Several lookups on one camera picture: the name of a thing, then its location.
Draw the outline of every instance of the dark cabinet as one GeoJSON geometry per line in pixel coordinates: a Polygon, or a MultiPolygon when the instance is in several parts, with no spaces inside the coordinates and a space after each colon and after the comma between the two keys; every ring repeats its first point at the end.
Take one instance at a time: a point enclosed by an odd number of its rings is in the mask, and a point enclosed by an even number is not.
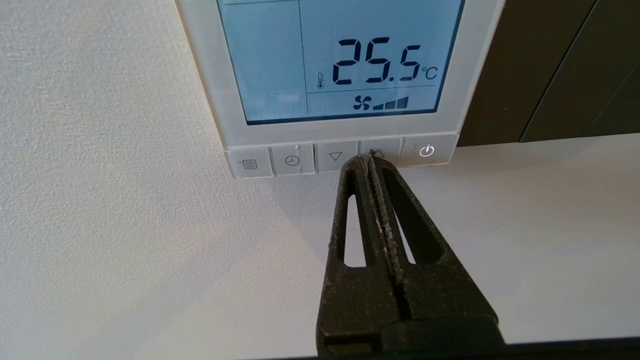
{"type": "Polygon", "coordinates": [[[640,1],[508,0],[458,145],[640,132],[640,1]]]}

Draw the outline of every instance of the power symbol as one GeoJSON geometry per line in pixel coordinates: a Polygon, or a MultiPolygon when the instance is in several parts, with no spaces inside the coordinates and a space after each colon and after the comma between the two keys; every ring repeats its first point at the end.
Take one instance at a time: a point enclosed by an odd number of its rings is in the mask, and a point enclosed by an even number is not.
{"type": "Polygon", "coordinates": [[[436,148],[434,148],[433,146],[431,146],[431,144],[429,144],[420,149],[420,156],[422,156],[423,158],[428,158],[431,155],[433,155],[434,151],[436,151],[436,148]]]}

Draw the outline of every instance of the textured wall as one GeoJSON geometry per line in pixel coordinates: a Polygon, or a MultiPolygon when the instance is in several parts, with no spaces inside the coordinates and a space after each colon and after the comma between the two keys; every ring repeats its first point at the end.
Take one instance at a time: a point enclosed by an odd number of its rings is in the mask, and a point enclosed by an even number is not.
{"type": "MultiPolygon", "coordinates": [[[[1,358],[314,353],[337,175],[230,178],[171,0],[0,1],[0,105],[1,358]]],[[[508,341],[640,335],[639,152],[403,173],[508,341]]]]}

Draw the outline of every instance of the power button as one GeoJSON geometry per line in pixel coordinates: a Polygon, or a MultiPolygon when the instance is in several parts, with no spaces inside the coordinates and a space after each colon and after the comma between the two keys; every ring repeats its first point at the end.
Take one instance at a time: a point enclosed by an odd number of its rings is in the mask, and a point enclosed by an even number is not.
{"type": "Polygon", "coordinates": [[[458,144],[458,134],[404,138],[399,167],[446,164],[458,144]]]}
{"type": "Polygon", "coordinates": [[[431,155],[433,155],[433,153],[436,151],[436,148],[433,147],[433,145],[429,144],[427,146],[423,146],[420,149],[420,156],[422,156],[423,158],[428,158],[431,155]]]}

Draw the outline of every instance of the blue backlit screen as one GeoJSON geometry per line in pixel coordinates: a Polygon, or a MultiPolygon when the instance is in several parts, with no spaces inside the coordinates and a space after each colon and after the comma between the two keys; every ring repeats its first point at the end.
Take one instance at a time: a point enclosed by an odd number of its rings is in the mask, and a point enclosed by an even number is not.
{"type": "Polygon", "coordinates": [[[437,111],[464,0],[217,0],[249,125],[437,111]]]}

